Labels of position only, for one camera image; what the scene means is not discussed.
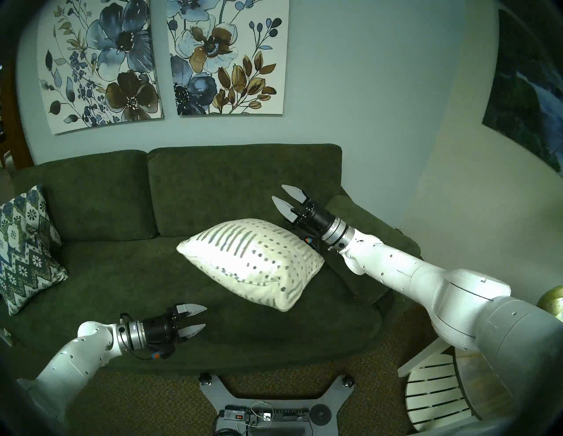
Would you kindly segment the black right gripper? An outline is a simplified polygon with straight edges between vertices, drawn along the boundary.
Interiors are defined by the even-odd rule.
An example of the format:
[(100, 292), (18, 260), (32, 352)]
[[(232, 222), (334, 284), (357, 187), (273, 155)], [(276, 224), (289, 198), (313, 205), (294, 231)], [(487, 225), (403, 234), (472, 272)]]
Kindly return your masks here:
[(303, 231), (309, 236), (320, 237), (324, 241), (333, 236), (338, 228), (337, 217), (317, 201), (309, 198), (303, 190), (290, 185), (282, 185), (282, 188), (300, 203), (298, 207), (293, 207), (290, 203), (271, 196), (275, 207), (289, 223), (292, 223), (293, 229)]

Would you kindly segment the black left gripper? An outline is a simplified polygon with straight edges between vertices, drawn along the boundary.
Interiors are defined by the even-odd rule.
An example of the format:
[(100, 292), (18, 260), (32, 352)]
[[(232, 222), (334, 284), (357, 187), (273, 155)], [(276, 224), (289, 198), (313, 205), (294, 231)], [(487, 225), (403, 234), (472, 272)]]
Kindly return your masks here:
[(206, 327), (198, 324), (179, 328), (179, 322), (187, 316), (195, 316), (207, 307), (194, 303), (178, 303), (168, 307), (164, 314), (143, 319), (144, 343), (147, 347), (188, 341)]

